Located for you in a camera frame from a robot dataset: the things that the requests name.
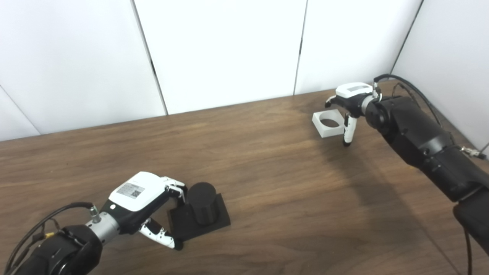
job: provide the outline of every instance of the connector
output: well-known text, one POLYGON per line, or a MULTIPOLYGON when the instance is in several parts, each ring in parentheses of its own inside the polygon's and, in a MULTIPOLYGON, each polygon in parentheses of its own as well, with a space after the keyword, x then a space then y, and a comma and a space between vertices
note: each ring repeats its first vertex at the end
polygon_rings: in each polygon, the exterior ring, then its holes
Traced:
POLYGON ((481 160, 485 160, 487 158, 487 156, 485 154, 481 153, 480 151, 478 151, 476 149, 472 149, 472 148, 467 148, 465 146, 460 148, 460 151, 464 152, 465 154, 467 154, 471 158, 478 158, 481 160))

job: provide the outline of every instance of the black square base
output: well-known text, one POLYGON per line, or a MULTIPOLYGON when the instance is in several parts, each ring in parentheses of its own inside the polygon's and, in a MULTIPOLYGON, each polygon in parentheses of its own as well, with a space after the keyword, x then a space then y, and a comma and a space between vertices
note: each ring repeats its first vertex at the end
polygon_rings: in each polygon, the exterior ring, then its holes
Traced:
POLYGON ((200 225, 195 221, 192 208, 189 204, 169 210, 168 220, 170 222, 172 236, 175 239, 187 241, 231 225, 231 220, 229 219, 229 214, 227 213, 226 205, 224 205, 221 194, 216 195, 216 205, 219 211, 217 221, 207 226, 200 225))

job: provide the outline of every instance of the black cylinder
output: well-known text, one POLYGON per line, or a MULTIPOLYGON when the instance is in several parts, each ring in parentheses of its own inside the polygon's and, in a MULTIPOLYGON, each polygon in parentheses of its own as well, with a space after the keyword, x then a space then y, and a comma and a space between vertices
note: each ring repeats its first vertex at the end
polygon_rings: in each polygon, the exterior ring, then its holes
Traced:
POLYGON ((188 190, 187 200, 198 224, 205 226, 217 221, 219 210, 216 204, 216 189, 212 184, 196 183, 188 190))

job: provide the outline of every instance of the panel seam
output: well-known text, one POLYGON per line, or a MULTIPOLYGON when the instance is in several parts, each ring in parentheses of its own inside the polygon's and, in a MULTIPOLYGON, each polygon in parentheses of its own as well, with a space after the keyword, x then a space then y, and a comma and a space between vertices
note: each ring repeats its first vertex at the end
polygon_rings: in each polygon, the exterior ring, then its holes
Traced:
POLYGON ((27 121, 29 121, 29 123, 32 125, 34 130, 36 130, 36 132, 39 135, 41 135, 41 132, 39 131, 39 129, 37 129, 36 125, 34 125, 34 123, 32 123, 32 121, 29 119, 29 117, 22 111, 22 109, 17 105, 17 103, 14 101, 14 99, 7 93, 7 90, 5 90, 5 88, 1 84, 0 84, 0 89, 2 89, 3 92, 7 95, 7 97, 10 98, 10 101, 12 101, 12 103, 14 103, 15 107, 17 107, 19 112, 21 112, 21 114, 25 117, 25 119, 27 119, 27 121))
POLYGON ((304 39, 304 28, 306 26, 306 15, 307 15, 308 2, 309 2, 309 0, 306 0, 306 8, 304 9, 304 20, 302 21, 301 44, 299 46, 299 56, 297 57, 297 67, 295 69, 295 79, 294 79, 294 90, 292 91, 292 95, 295 95, 295 88, 297 86, 297 75, 299 74, 299 65, 300 65, 301 55, 302 55, 302 42, 304 39))
POLYGON ((139 18, 139 13, 137 11, 136 3, 134 2, 134 0, 131 0, 131 6, 133 8, 134 17, 136 19, 137 27, 139 28, 139 33, 141 34, 141 39, 143 41, 144 49, 146 51, 146 56, 148 57, 148 61, 149 61, 150 66, 151 66, 151 70, 153 71, 153 78, 155 79, 156 88, 158 89, 158 93, 159 93, 159 96, 161 99, 161 104, 163 105, 163 111, 165 112, 165 115, 169 115, 168 109, 166 107, 165 97, 163 96, 163 92, 161 90, 161 85, 159 84, 158 75, 157 75, 156 70, 155 70, 155 66, 153 63, 153 59, 151 57, 150 49, 148 47, 148 42, 146 41, 146 35, 144 34, 143 26, 141 24, 141 19, 139 18))
POLYGON ((409 34, 411 33, 411 29, 413 28, 414 22, 416 21, 416 18, 418 17, 418 14, 420 13, 421 6, 423 5, 423 2, 424 2, 424 0, 421 0, 420 6, 418 7, 418 10, 416 11, 416 14, 414 15, 413 21, 411 22, 411 26, 409 27, 409 30, 406 33, 406 37, 404 38, 404 41, 402 42, 402 45, 401 45, 401 47, 399 49, 399 52, 398 52, 398 54, 396 56, 396 59, 394 60, 394 64, 392 65, 390 74, 392 74, 392 72, 394 71, 394 68, 396 67, 397 61, 398 61, 398 59, 400 57, 400 54, 402 52, 402 49, 404 48, 404 45, 406 44, 406 41, 407 41, 407 38, 409 37, 409 34))

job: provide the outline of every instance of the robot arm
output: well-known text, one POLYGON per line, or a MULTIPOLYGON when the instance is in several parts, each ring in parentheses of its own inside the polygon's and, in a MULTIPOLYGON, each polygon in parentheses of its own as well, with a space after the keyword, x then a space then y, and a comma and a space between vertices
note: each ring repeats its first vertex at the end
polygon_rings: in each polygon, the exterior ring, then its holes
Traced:
MULTIPOLYGON (((116 188, 99 213, 90 209, 92 220, 85 225, 67 226, 37 246, 17 270, 7 263, 6 274, 85 275, 98 265, 102 247, 121 234, 140 232, 175 250, 183 243, 169 234, 151 215, 170 198, 185 204, 183 183, 148 172, 139 172, 116 188)), ((20 260, 27 250, 20 255, 20 260)))
POLYGON ((326 107, 337 104, 349 112, 343 143, 348 146, 352 141, 351 118, 365 116, 407 164, 420 169, 451 201, 458 202, 455 217, 489 255, 489 175, 411 98, 382 98, 374 87, 345 84, 326 102, 326 107))

